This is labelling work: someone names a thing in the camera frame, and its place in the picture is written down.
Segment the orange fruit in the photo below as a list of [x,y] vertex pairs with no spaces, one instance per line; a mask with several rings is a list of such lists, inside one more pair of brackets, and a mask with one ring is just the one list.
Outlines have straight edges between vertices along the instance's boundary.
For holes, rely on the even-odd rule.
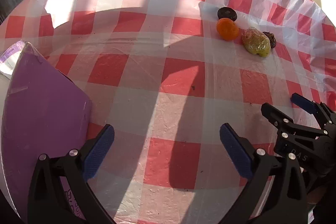
[[239,35],[238,26],[229,18],[221,18],[216,26],[219,35],[227,41],[234,40]]

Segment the metal pin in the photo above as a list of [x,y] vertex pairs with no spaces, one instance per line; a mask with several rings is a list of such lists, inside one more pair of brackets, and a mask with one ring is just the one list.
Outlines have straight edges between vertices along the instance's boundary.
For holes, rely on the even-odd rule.
[[78,150],[77,149],[70,150],[70,152],[69,152],[69,155],[71,157],[77,156],[77,154],[78,154]]
[[260,156],[263,156],[266,154],[265,150],[263,150],[262,148],[258,148],[257,149],[257,154],[260,155]]
[[39,160],[45,160],[47,158],[47,155],[46,154],[41,154],[39,156]]
[[293,153],[289,153],[289,154],[288,154],[288,157],[289,157],[291,160],[295,160],[295,158],[296,158],[295,154],[293,154]]

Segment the checkered tablecloth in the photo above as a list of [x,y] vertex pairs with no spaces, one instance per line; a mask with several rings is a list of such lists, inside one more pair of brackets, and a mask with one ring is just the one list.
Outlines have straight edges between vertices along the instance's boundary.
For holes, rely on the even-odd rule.
[[[219,38],[222,6],[241,31],[275,34],[269,57]],[[0,50],[21,38],[91,98],[88,138],[114,126],[89,184],[119,223],[217,223],[245,184],[223,123],[272,153],[261,104],[309,126],[292,93],[335,109],[335,27],[311,0],[24,0],[0,26]]]

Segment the tablecloth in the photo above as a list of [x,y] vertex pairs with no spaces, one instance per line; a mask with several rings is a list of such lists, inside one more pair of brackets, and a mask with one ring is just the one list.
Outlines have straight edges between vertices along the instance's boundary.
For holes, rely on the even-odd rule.
[[[270,56],[220,39],[222,6],[241,32],[274,33]],[[308,126],[292,93],[335,109],[335,27],[312,0],[24,0],[0,26],[0,50],[19,39],[89,95],[88,138],[115,128],[89,184],[118,223],[217,223],[245,184],[221,124],[272,153],[261,104]]]

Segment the purple panel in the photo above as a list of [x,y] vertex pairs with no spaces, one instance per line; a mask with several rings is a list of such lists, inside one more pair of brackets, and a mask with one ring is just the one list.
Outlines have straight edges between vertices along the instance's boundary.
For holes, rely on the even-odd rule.
[[38,156],[80,148],[90,110],[88,96],[27,43],[9,84],[1,128],[5,178],[23,220]]

